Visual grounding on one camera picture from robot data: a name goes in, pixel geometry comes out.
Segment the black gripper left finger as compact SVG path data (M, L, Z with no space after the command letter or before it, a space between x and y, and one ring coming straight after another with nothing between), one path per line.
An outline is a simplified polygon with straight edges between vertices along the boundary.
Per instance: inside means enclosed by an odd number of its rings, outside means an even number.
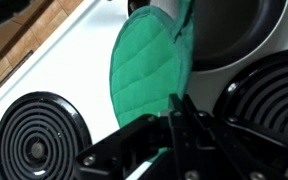
M77 155L77 180L124 180L168 146L167 134L167 117L138 117Z

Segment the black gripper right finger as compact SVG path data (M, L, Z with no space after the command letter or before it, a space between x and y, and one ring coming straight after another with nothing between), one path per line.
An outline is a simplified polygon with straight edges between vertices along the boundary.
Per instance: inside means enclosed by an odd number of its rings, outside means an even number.
M187 180L288 180L288 136L236 117L214 118L172 94L176 171Z

